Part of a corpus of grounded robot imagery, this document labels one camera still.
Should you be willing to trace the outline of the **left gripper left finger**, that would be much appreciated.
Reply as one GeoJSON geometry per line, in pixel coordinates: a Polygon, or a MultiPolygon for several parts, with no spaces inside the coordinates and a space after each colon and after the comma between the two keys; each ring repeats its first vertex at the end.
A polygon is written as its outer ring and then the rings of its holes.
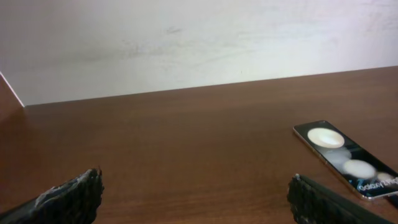
{"type": "Polygon", "coordinates": [[[1,224],[91,224],[104,191],[101,169],[89,169],[1,213],[1,224]]]}

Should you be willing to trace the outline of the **black smartphone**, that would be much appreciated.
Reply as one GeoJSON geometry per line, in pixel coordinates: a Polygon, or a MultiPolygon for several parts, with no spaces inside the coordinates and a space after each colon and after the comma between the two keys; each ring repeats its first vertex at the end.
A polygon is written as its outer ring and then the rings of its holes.
{"type": "Polygon", "coordinates": [[[373,200],[397,195],[397,172],[331,123],[320,120],[293,130],[359,197],[373,200]]]}

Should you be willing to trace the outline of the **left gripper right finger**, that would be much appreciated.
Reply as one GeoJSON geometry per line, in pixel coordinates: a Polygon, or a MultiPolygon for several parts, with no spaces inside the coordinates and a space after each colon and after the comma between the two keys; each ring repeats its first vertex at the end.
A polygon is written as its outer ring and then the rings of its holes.
{"type": "Polygon", "coordinates": [[[304,175],[292,177],[287,201],[298,224],[392,224],[304,175]]]}

